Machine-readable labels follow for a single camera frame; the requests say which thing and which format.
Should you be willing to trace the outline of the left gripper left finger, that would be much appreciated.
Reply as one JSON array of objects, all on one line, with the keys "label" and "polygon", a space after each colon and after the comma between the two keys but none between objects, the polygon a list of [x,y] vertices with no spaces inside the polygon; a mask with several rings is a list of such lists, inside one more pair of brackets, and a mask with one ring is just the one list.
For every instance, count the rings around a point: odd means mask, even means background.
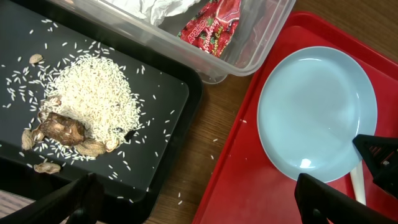
[{"label": "left gripper left finger", "polygon": [[104,187],[89,173],[44,198],[1,218],[1,224],[96,223],[100,217]]}]

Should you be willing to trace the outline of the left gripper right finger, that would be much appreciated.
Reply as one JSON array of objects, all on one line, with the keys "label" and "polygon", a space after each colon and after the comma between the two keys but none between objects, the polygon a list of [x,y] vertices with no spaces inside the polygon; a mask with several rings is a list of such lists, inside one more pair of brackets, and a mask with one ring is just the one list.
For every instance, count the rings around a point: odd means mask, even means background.
[{"label": "left gripper right finger", "polygon": [[397,224],[306,173],[298,176],[294,195],[302,223]]}]

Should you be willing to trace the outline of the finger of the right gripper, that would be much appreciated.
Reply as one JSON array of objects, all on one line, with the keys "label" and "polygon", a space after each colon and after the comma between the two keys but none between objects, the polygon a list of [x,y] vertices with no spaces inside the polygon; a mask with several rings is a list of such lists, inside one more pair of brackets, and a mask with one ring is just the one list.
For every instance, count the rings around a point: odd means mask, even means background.
[{"label": "finger of the right gripper", "polygon": [[373,183],[397,198],[397,138],[359,134],[353,144],[368,167]]}]

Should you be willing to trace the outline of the white napkin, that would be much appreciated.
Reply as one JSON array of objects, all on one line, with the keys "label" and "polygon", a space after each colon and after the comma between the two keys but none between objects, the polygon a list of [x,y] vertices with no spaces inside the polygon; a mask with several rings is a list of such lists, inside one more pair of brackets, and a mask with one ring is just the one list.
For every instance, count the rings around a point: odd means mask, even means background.
[{"label": "white napkin", "polygon": [[183,14],[200,0],[106,0],[106,2],[153,26],[159,26],[166,17]]}]

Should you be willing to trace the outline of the red snack wrapper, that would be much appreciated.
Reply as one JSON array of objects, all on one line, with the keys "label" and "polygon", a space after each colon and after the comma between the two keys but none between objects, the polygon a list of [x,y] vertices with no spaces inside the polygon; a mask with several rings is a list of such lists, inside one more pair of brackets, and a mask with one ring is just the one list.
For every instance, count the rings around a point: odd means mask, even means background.
[{"label": "red snack wrapper", "polygon": [[178,37],[220,58],[239,24],[241,0],[210,0],[178,33]]}]

